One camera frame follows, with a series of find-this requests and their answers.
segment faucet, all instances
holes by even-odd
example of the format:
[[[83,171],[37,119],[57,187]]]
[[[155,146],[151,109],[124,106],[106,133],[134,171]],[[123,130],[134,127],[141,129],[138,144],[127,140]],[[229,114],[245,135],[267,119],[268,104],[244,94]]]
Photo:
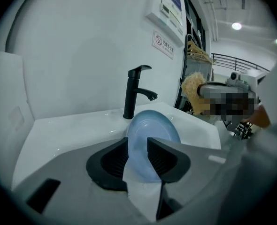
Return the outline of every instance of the faucet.
[[[123,115],[123,117],[126,119],[133,118],[138,93],[144,94],[150,101],[157,99],[157,93],[147,89],[139,88],[140,72],[147,69],[151,69],[151,67],[148,65],[141,65],[128,71],[128,82]]]

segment railing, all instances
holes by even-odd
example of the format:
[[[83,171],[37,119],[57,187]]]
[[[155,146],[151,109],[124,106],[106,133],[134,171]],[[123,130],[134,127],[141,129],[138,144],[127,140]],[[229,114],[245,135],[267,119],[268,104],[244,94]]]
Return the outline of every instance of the railing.
[[[212,53],[213,55],[213,65],[221,66],[225,68],[230,68],[235,71],[243,72],[249,69],[258,69],[261,71],[268,71],[264,67],[261,67],[253,62],[248,62],[246,60],[235,58],[223,54]]]

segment wall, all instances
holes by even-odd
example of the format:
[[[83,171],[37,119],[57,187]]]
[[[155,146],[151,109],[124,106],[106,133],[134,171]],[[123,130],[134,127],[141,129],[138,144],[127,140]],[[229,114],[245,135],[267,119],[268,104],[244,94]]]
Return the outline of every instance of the wall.
[[[128,70],[148,64],[139,86],[174,105],[183,48],[170,59],[152,46],[148,0],[29,0],[10,38],[21,55],[35,119],[124,106]],[[186,27],[185,14],[183,25]],[[137,104],[149,100],[138,95]]]
[[[34,123],[21,56],[0,52],[0,184],[10,189],[15,165]]]
[[[217,83],[225,83],[227,78],[229,77],[217,73],[214,74],[214,82]]]
[[[271,70],[277,62],[277,54],[269,50],[249,43],[221,38],[212,43],[212,53],[219,53],[253,62]],[[215,74],[230,76],[232,69],[214,66]]]

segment blue plate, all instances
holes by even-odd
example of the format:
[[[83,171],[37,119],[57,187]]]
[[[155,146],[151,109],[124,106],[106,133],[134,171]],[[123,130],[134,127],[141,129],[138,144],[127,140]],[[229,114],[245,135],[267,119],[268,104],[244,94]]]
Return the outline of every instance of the blue plate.
[[[144,182],[161,181],[148,159],[147,138],[162,138],[180,143],[178,132],[171,121],[160,112],[142,111],[132,119],[127,137],[131,167]]]

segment white sink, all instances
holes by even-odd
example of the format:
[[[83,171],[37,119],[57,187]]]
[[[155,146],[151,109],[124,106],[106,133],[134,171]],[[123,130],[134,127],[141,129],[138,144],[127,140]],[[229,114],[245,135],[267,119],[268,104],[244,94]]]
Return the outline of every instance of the white sink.
[[[182,143],[221,149],[215,126],[165,103],[136,106],[135,114],[148,109],[169,118]],[[16,163],[12,189],[61,153],[125,137],[130,122],[123,109],[36,120]]]

